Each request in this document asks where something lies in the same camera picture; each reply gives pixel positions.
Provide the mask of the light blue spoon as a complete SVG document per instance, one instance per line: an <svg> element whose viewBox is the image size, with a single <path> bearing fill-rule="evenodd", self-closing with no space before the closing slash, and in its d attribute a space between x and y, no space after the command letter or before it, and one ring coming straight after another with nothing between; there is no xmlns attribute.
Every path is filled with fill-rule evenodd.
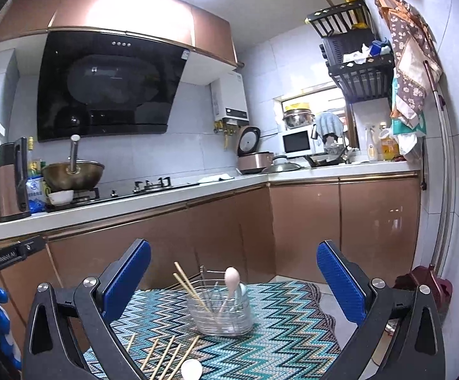
<svg viewBox="0 0 459 380"><path fill-rule="evenodd" d="M247 286L243 283L239 284L236 290L235 302L233 311L236 314L237 321L243 325L248 319L249 299Z"/></svg>

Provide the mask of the copper electric kettle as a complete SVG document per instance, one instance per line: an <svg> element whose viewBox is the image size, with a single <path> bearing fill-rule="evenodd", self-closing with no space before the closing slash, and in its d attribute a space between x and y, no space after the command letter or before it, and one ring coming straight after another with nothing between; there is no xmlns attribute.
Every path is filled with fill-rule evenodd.
<svg viewBox="0 0 459 380"><path fill-rule="evenodd" d="M0 145L0 222L31 216L28 205L26 137Z"/></svg>

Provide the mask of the yellow oil bottle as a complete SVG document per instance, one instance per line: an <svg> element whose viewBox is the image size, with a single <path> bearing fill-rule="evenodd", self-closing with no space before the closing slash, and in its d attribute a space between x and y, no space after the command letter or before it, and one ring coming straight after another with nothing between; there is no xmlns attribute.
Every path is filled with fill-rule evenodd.
<svg viewBox="0 0 459 380"><path fill-rule="evenodd" d="M380 123L379 139L385 161L392 161L399 156L399 145L394 139L393 130L387 126L386 122Z"/></svg>

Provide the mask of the white small bowl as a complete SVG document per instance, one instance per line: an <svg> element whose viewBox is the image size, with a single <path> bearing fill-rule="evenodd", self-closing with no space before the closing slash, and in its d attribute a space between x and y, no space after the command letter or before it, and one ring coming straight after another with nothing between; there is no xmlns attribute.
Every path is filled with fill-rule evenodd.
<svg viewBox="0 0 459 380"><path fill-rule="evenodd" d="M67 205L72 202L74 196L73 190L61 190L48 194L49 203L55 207Z"/></svg>

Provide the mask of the dark red dustpan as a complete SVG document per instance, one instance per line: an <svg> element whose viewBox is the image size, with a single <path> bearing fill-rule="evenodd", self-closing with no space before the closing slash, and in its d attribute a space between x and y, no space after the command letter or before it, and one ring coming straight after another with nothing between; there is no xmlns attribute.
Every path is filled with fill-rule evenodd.
<svg viewBox="0 0 459 380"><path fill-rule="evenodd" d="M398 276L393 287L414 291L420 286L427 286L431 290L439 312L448 310L453 294L453 285L449 280L436 274L433 264L427 267L417 266L408 274Z"/></svg>

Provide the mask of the white ceramic spoon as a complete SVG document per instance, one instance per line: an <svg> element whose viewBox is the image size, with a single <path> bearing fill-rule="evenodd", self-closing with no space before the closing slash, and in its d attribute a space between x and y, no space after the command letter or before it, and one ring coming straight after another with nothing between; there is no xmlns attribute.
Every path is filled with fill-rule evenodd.
<svg viewBox="0 0 459 380"><path fill-rule="evenodd" d="M203 366L196 358L184 361L180 367L183 380L199 380L203 375Z"/></svg>

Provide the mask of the pink ceramic spoon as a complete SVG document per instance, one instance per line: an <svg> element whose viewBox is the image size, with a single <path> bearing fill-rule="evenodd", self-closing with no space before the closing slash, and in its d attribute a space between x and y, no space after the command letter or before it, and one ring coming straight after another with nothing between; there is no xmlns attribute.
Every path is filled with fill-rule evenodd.
<svg viewBox="0 0 459 380"><path fill-rule="evenodd" d="M233 267L228 267L224 272L224 284L227 288L226 299L222 302L222 305L219 308L218 313L221 314L229 300L234 296L237 288L240 286L241 278L237 269Z"/></svg>

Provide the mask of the wooden chopstick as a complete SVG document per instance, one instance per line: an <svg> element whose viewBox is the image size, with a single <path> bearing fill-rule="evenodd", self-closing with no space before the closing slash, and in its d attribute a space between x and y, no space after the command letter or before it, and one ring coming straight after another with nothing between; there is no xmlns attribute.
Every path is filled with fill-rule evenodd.
<svg viewBox="0 0 459 380"><path fill-rule="evenodd" d="M176 349L174 349L174 352L172 353L172 355L170 357L170 360L168 361L168 364L166 364L166 367L164 368L164 371L160 375L160 378L159 378L160 380L163 380L166 377L166 375L167 375L170 367L172 366L172 364L173 364L178 352L180 351L180 348L181 348L181 344L178 344Z"/></svg>
<svg viewBox="0 0 459 380"><path fill-rule="evenodd" d="M157 373L159 372L159 370L160 370L160 368L162 366L163 361L166 359L166 356L168 355L169 349L171 349L171 346L174 343L174 339L175 339L175 335L173 335L170 338L170 340L167 343L167 346L165 347L165 349L163 349L162 355L161 355L159 361L157 361L157 364L156 364L156 366L154 368L154 371L150 376L150 380L154 380L155 379Z"/></svg>
<svg viewBox="0 0 459 380"><path fill-rule="evenodd" d="M154 340L154 342L152 343L152 346L151 346L151 348L149 349L149 352L147 353L146 358L145 358L145 360L143 361L143 363L142 363L142 365L141 365L141 368L140 368L140 369L141 369L142 372L145 372L145 367L148 365L148 363L149 363L151 357L153 356L153 353L154 353L154 351L155 351L155 349L156 349L156 347L157 347L158 342L159 342L159 339L156 339L156 340Z"/></svg>
<svg viewBox="0 0 459 380"><path fill-rule="evenodd" d="M195 290L190 287L189 284L184 282L182 278L178 275L178 273L173 273L174 278L177 280L177 282L180 284L180 286L202 307L207 311L207 307L204 304L204 301L201 299L200 296L198 296L198 293L196 293Z"/></svg>
<svg viewBox="0 0 459 380"><path fill-rule="evenodd" d="M198 295L194 286L190 282L189 278L187 278L183 268L180 266L178 262L174 262L174 266L176 268L176 272L173 273L174 278L177 282L188 292L188 294L195 299L198 304L207 312L211 312L206 304L204 303L203 299Z"/></svg>
<svg viewBox="0 0 459 380"><path fill-rule="evenodd" d="M126 347L126 351L127 351L127 352L129 352L129 351L131 350L131 347L132 347L132 345L133 345L133 342L134 342L135 338L136 338L136 333L133 333L133 334L131 335L131 337L130 337L128 343L127 343L127 347Z"/></svg>
<svg viewBox="0 0 459 380"><path fill-rule="evenodd" d="M197 335L191 345L189 346L189 348L186 350L186 352L184 352L184 355L181 357L180 361L177 363L176 367L174 367L174 369L172 370L172 373L170 373L169 377L167 378L168 380L172 380L174 378L174 376L176 375L176 373L178 373L180 367L182 366L182 364L187 360L187 358L189 357L189 355L191 354L192 350L195 348L198 340L200 338L200 335Z"/></svg>

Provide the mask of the steel pot on microwave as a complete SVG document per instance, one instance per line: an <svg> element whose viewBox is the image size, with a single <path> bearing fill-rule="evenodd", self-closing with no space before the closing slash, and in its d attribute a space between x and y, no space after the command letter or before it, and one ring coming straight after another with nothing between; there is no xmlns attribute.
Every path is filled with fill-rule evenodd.
<svg viewBox="0 0 459 380"><path fill-rule="evenodd" d="M287 105L283 121L287 129L295 129L314 123L314 114L307 103Z"/></svg>

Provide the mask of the black gas stove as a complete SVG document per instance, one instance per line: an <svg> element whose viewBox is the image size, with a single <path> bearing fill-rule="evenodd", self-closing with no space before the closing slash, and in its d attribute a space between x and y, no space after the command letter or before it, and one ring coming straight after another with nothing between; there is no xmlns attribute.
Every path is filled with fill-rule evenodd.
<svg viewBox="0 0 459 380"><path fill-rule="evenodd" d="M170 177L163 177L157 179L156 182L151 182L150 180L145 180L145 182L135 181L133 189L129 193L119 193L117 190L111 190L109 194L102 194L98 188L94 188L93 190L74 191L73 199L70 202L61 205L53 205L52 202L48 202L45 211L51 213L71 208L85 207L97 203L123 200L136 196L157 194L164 191L181 190L194 186L198 186L198 183L172 184Z"/></svg>

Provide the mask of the white water heater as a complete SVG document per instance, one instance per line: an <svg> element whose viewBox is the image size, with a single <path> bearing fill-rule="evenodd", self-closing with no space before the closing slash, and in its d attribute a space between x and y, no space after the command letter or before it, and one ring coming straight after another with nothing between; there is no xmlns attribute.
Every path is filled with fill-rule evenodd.
<svg viewBox="0 0 459 380"><path fill-rule="evenodd" d="M249 124L248 105L242 75L228 72L210 84L215 121L234 125Z"/></svg>

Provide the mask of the black wall dish rack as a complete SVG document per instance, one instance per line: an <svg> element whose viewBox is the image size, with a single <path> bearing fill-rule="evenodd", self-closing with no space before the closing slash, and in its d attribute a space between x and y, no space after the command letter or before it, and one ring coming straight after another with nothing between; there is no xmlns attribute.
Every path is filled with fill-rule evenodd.
<svg viewBox="0 0 459 380"><path fill-rule="evenodd" d="M305 23L321 37L329 76L349 103L392 99L394 57L380 40L362 0L319 9Z"/></svg>

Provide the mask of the white microwave oven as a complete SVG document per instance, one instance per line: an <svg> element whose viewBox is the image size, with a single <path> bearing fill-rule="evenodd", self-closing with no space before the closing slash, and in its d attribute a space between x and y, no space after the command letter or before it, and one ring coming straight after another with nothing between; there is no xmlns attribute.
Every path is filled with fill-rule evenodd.
<svg viewBox="0 0 459 380"><path fill-rule="evenodd" d="M298 158L316 153L313 126L303 126L283 131L280 135L281 143L287 158Z"/></svg>

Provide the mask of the clear utensil holder jar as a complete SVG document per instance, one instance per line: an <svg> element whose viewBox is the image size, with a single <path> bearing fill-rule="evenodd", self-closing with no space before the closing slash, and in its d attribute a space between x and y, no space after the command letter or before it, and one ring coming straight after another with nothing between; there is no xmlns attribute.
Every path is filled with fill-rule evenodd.
<svg viewBox="0 0 459 380"><path fill-rule="evenodd" d="M198 332L210 336L238 337L255 325L248 288L240 284L233 296L222 280L197 280L192 283L198 299L187 297L187 309Z"/></svg>

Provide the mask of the copper rice cooker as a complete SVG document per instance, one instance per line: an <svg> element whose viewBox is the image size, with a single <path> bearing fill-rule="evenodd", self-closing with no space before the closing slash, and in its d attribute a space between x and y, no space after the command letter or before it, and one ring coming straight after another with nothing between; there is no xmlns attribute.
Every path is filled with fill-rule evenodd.
<svg viewBox="0 0 459 380"><path fill-rule="evenodd" d="M258 174L270 167L274 154L259 152L261 130L258 127L246 126L241 129L237 142L237 170L242 175Z"/></svg>

